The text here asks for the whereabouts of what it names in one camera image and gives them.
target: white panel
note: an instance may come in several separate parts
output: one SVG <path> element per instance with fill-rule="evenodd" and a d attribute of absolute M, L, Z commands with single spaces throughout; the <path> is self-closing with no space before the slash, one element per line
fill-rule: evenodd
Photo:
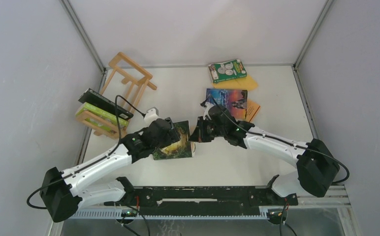
<path fill-rule="evenodd" d="M 48 211 L 26 198 L 45 171 L 73 164 L 84 132 L 77 98 L 99 78 L 57 0 L 0 1 L 0 236 L 47 233 Z"/>
<path fill-rule="evenodd" d="M 103 64 L 294 63 L 325 0 L 72 0 Z"/>
<path fill-rule="evenodd" d="M 151 81 L 158 89 L 147 88 L 138 108 L 146 111 L 155 106 L 160 117 L 171 117 L 174 122 L 188 120 L 194 127 L 197 117 L 204 112 L 200 103 L 206 97 L 206 88 L 212 87 L 207 67 L 148 71 L 153 74 Z M 261 105 L 253 123 L 289 139 L 312 140 L 291 67 L 247 66 L 247 71 L 259 84 L 248 92 L 248 98 Z M 118 73 L 113 77 L 104 93 L 107 98 L 113 100 L 127 89 L 121 78 Z M 144 126 L 143 118 L 135 112 L 127 130 L 134 132 Z M 103 135 L 91 135 L 85 160 L 108 150 L 115 142 Z M 223 138 L 216 138 L 211 143 L 196 144 L 192 158 L 155 161 L 150 156 L 108 174 L 103 180 L 126 176 L 135 186 L 266 185 L 274 175 L 294 170 L 290 164 L 265 152 L 234 147 Z"/>
<path fill-rule="evenodd" d="M 346 187 L 363 235 L 380 235 L 380 1 L 336 1 L 300 79 L 319 136 L 351 171 Z"/>

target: dark green book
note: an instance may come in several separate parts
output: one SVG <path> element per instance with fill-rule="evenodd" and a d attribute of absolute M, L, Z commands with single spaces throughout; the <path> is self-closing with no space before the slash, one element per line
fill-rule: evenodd
<path fill-rule="evenodd" d="M 193 157 L 194 143 L 189 141 L 189 121 L 174 123 L 174 127 L 180 135 L 180 141 L 164 148 L 157 148 L 153 153 L 154 160 L 167 160 L 176 158 Z"/>

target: yellow envelope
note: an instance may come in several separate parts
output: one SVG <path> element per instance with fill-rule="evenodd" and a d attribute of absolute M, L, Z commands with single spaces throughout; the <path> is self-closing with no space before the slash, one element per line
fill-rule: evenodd
<path fill-rule="evenodd" d="M 251 75 L 247 75 L 245 78 L 223 81 L 217 84 L 212 83 L 212 86 L 215 89 L 246 89 L 250 91 L 258 87 L 258 84 Z"/>

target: white table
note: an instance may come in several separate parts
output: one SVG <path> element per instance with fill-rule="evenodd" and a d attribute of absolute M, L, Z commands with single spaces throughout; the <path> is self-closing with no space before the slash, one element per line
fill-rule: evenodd
<path fill-rule="evenodd" d="M 151 80 L 158 89 L 147 88 L 138 109 L 145 112 L 157 107 L 160 117 L 174 122 L 189 120 L 196 125 L 203 114 L 200 103 L 206 88 L 211 88 L 206 67 L 149 68 Z M 133 69 L 128 73 L 134 75 Z M 247 66 L 247 72 L 258 82 L 248 98 L 261 105 L 253 123 L 262 129 L 289 139 L 311 141 L 312 133 L 306 118 L 294 75 L 290 66 Z M 114 100 L 127 86 L 118 73 L 104 96 Z M 135 112 L 129 132 L 141 129 L 143 119 Z M 116 143 L 105 136 L 91 135 L 85 161 L 103 153 Z M 294 168 L 261 151 L 245 150 L 228 144 L 223 138 L 211 143 L 196 144 L 195 157 L 154 161 L 152 156 L 120 168 L 101 181 L 126 176 L 135 186 L 230 186 L 266 185 L 276 174 L 287 174 Z"/>

